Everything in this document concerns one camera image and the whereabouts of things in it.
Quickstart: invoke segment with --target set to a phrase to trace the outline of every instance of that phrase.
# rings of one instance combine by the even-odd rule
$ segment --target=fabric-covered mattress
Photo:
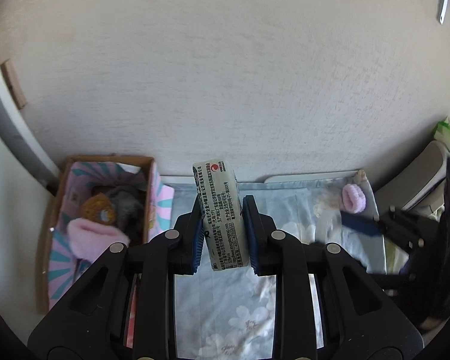
[[[341,227],[341,190],[358,184],[366,198],[363,215],[377,214],[373,192],[359,171],[351,178],[286,183],[239,183],[240,196],[253,195],[260,213],[304,243],[336,242],[367,267],[385,272],[382,237],[368,237]],[[172,224],[190,212],[196,197],[191,184],[175,189]],[[318,299],[311,276],[316,311],[317,347],[323,346]],[[266,359],[272,356],[275,277],[258,277],[251,267],[213,271],[207,248],[193,276],[175,277],[175,317],[178,356],[188,359]]]

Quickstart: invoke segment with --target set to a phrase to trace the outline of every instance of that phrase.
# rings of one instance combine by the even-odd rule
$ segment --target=pink fuzzy object
[[[356,184],[347,184],[342,189],[343,205],[351,214],[357,214],[365,210],[367,200],[361,188]]]
[[[79,259],[93,263],[111,244],[121,242],[128,246],[130,240],[114,226],[100,225],[78,218],[67,226],[72,253]]]

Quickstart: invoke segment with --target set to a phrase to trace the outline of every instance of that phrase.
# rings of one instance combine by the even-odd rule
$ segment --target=brown stuffed toy
[[[92,196],[80,207],[83,219],[112,226],[116,221],[116,211],[110,199],[103,193]]]

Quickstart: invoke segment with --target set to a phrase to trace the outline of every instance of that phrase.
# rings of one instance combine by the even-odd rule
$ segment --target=wooden block
[[[2,69],[3,78],[5,79],[5,83],[7,84],[15,105],[18,109],[22,109],[25,105],[27,105],[27,99],[20,88],[17,72],[13,67],[11,59],[7,59],[0,65],[0,68]]]

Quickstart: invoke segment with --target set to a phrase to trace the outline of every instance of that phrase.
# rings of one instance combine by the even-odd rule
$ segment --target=textured wallpaper
[[[365,168],[380,183],[450,114],[450,2],[0,0],[23,117],[60,164],[145,154],[240,181]]]

